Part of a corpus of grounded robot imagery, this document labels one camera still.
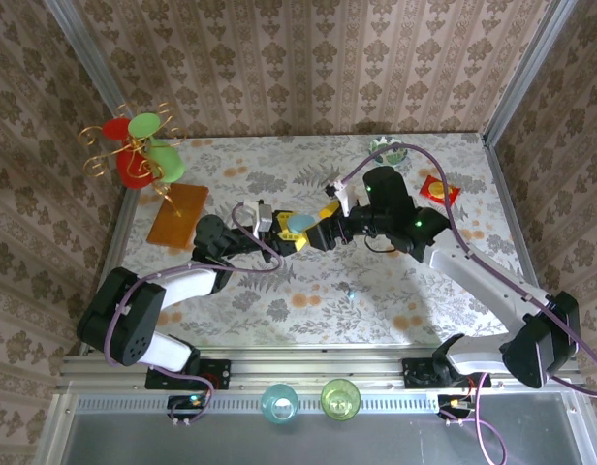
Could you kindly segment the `light blue earbud case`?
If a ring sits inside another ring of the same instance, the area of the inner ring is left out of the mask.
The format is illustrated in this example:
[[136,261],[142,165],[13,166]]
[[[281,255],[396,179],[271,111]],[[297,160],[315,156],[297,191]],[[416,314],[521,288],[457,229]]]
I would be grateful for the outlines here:
[[293,214],[287,220],[287,228],[290,233],[304,233],[316,224],[316,220],[306,214]]

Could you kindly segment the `gold stand with cups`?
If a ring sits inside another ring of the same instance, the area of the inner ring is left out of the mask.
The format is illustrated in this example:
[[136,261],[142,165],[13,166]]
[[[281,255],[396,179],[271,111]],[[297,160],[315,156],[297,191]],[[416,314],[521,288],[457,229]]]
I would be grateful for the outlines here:
[[[144,112],[160,112],[165,109],[173,115],[173,122],[177,126],[174,118],[173,105],[169,102],[159,104],[154,110],[145,111],[139,110],[133,103],[124,103],[116,109],[116,112],[111,119],[125,117],[132,120],[138,114]],[[107,139],[103,135],[102,128],[105,123],[85,127],[78,135],[78,143],[88,147],[95,145],[98,137],[103,137],[105,140],[116,143],[114,150],[107,151],[100,149],[96,154],[90,156],[84,162],[83,171],[90,177],[101,177],[111,167],[114,167],[117,170],[115,154],[121,148],[121,143],[116,140]],[[184,135],[187,139],[187,131],[183,128],[180,129],[184,131]],[[176,182],[171,184],[162,183],[154,179],[148,186],[136,190],[142,191],[149,188],[162,200],[159,211],[146,239],[150,244],[174,249],[187,249],[190,247],[196,224],[204,208],[208,189],[202,186],[182,183],[180,179],[183,175]]]

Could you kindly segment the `red snack packet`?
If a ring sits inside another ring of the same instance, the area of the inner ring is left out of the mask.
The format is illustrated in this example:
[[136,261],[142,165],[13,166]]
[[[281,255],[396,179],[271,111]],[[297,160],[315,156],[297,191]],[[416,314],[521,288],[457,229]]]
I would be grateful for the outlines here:
[[[453,186],[448,185],[449,188],[449,201],[450,204],[454,204],[456,202],[457,197],[459,196],[461,189]],[[432,175],[428,175],[424,181],[424,184],[420,190],[420,195],[439,204],[445,204],[445,185],[443,184],[441,179],[438,179]]]

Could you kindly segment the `leaf pattern bowl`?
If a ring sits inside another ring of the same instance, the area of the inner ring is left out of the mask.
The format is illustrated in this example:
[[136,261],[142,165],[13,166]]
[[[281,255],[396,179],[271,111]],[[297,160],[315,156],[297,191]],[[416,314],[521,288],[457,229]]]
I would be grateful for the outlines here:
[[[400,143],[400,139],[394,138],[392,136],[381,136],[371,141],[368,148],[368,153],[372,154],[373,152],[379,151],[383,148]],[[375,156],[372,161],[380,166],[397,167],[405,160],[407,155],[407,148],[394,148]]]

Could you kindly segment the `green wine glass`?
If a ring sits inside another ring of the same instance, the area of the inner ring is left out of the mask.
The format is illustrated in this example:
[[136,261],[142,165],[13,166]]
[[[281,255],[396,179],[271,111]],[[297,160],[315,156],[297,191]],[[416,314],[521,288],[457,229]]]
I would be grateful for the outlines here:
[[186,136],[167,109],[138,114],[129,122],[127,132],[133,152],[143,157],[141,167],[148,168],[155,180],[171,184],[184,174],[177,148]]

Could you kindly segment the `red wine glass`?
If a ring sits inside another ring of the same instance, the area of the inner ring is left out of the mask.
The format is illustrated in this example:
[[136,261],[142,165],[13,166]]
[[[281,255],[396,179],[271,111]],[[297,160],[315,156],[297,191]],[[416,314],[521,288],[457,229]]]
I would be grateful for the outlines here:
[[115,154],[117,171],[123,185],[129,189],[142,189],[154,180],[152,168],[142,155],[144,145],[128,130],[131,120],[117,117],[106,122],[103,135],[109,140],[121,143]]

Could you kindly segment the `green plastic cup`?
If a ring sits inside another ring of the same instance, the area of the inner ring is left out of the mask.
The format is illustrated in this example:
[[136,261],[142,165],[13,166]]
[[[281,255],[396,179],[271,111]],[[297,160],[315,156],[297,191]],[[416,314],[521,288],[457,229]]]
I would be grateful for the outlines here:
[[321,392],[321,405],[325,414],[337,421],[352,419],[361,408],[361,393],[357,386],[346,379],[326,383]]

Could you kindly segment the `blue glass cup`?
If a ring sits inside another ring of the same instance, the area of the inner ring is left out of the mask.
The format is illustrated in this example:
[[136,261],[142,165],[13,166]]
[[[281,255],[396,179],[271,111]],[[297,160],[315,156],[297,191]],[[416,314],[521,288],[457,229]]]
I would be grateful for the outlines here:
[[286,424],[299,409],[299,398],[294,389],[285,384],[269,387],[261,398],[264,417],[273,424]]

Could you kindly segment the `small black circuit board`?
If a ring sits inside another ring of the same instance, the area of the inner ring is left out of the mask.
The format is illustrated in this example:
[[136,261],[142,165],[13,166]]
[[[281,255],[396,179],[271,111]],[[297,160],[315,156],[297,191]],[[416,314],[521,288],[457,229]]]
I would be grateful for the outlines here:
[[437,400],[437,416],[442,419],[447,426],[454,424],[462,426],[474,419],[475,402],[473,395],[438,395]]
[[170,396],[167,402],[167,415],[172,426],[191,426],[201,419],[209,408],[212,394],[196,393]]

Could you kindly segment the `grey metal panel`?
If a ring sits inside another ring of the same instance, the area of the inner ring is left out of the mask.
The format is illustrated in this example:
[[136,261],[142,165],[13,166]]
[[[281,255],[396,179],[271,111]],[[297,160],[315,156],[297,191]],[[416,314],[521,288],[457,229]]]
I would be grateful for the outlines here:
[[209,415],[173,426],[156,415],[76,417],[60,465],[487,465],[469,426],[432,416],[305,415],[274,425]]

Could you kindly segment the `aluminium table side rail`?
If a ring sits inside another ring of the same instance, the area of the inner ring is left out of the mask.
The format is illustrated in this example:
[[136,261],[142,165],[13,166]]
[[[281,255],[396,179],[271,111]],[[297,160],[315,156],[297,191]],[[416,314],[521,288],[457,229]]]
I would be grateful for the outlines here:
[[511,240],[514,244],[518,257],[518,268],[509,270],[506,265],[499,263],[494,268],[496,259],[489,260],[491,271],[487,272],[484,283],[480,286],[480,294],[472,292],[477,296],[483,305],[499,320],[506,328],[507,334],[499,336],[499,345],[508,346],[518,336],[524,326],[523,316],[530,311],[531,315],[537,314],[538,309],[525,303],[515,291],[506,287],[506,284],[494,276],[495,271],[505,271],[519,287],[541,288],[536,276],[527,246],[525,244],[518,216],[515,211],[514,202],[507,186],[505,175],[499,165],[499,161],[493,146],[481,139],[487,162],[490,167],[492,178],[498,193],[505,219],[510,231]]
[[126,246],[137,210],[139,192],[127,189],[119,208],[98,289],[79,322],[81,340],[97,352],[104,350],[107,329],[116,305],[137,281],[136,273],[123,264]]

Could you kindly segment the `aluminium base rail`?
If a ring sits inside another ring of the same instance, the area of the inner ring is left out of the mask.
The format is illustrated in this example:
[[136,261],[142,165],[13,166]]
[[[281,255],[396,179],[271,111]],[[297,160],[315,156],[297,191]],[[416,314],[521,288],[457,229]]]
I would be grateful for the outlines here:
[[[230,393],[256,393],[285,383],[299,393],[313,394],[328,381],[348,378],[369,393],[401,393],[405,358],[428,357],[429,350],[403,347],[327,347],[203,349],[202,357],[228,359]],[[99,353],[68,356],[61,369],[57,391],[78,393],[130,393],[144,388],[142,366],[111,367]]]

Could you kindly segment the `aluminium frame post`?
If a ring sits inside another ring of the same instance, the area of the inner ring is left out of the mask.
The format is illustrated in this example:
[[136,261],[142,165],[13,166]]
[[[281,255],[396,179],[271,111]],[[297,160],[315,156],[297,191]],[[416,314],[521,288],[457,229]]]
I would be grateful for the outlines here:
[[45,0],[45,3],[104,103],[115,114],[116,109],[125,103],[124,96],[82,15],[72,0]]
[[487,147],[494,147],[503,135],[577,3],[578,0],[550,0],[483,132],[483,141]]

